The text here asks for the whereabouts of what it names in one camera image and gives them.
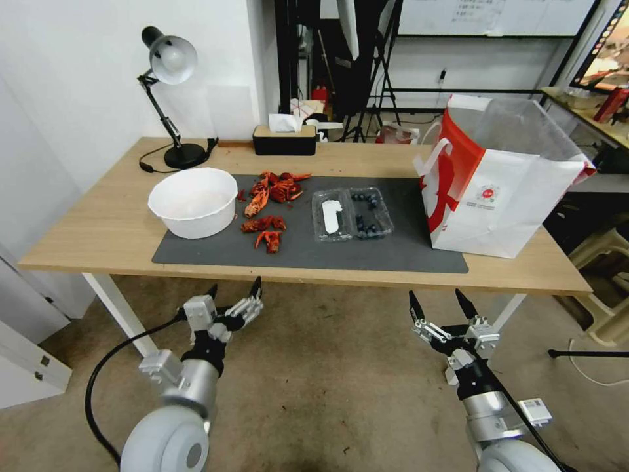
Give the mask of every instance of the beige carpet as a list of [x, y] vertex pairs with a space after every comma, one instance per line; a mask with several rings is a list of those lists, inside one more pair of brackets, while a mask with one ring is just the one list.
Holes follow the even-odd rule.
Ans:
[[[169, 319], [211, 281], [119, 277], [146, 327]], [[237, 301], [247, 283], [221, 282], [218, 302]], [[419, 291], [427, 317], [461, 323], [454, 293]], [[468, 293], [492, 319], [504, 295]], [[443, 381], [445, 358], [410, 331], [405, 290], [265, 284], [266, 308], [235, 335], [219, 381], [210, 439], [214, 471], [469, 471], [476, 464], [455, 390]], [[580, 336], [547, 296], [530, 296], [506, 325], [493, 367], [519, 399], [542, 397], [554, 415], [543, 437], [581, 472], [629, 470], [629, 385], [603, 388], [552, 360]], [[0, 469], [112, 471], [83, 416], [86, 381], [98, 360], [124, 339], [95, 302], [43, 347], [74, 369], [65, 395], [0, 411]], [[156, 334], [159, 347], [187, 349], [185, 323]], [[579, 347], [595, 349], [587, 339]], [[96, 417], [121, 450], [137, 421], [159, 400], [137, 371], [132, 348], [119, 353], [96, 385]], [[629, 376], [629, 362], [581, 361], [604, 380]]]

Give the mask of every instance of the whiteboard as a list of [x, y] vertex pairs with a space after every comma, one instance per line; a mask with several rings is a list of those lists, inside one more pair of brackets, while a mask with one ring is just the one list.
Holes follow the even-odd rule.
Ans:
[[595, 0], [404, 0], [402, 35], [574, 36]]

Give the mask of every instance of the tissue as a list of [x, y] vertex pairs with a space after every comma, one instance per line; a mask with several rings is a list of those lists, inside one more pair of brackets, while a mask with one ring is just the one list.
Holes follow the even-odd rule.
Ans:
[[301, 118], [281, 113], [269, 114], [269, 129], [271, 132], [299, 132], [301, 131]]

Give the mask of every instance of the lamp shade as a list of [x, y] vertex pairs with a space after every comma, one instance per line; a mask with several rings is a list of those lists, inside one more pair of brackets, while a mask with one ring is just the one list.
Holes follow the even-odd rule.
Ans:
[[197, 66], [197, 51], [189, 41], [166, 36], [155, 26], [144, 28], [142, 41], [149, 48], [149, 61], [157, 80], [176, 85], [190, 78]]

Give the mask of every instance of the computer screen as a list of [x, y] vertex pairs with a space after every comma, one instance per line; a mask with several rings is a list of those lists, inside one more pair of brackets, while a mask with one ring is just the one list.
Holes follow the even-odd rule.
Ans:
[[622, 0], [572, 80], [573, 87], [610, 92], [629, 84], [629, 0]]

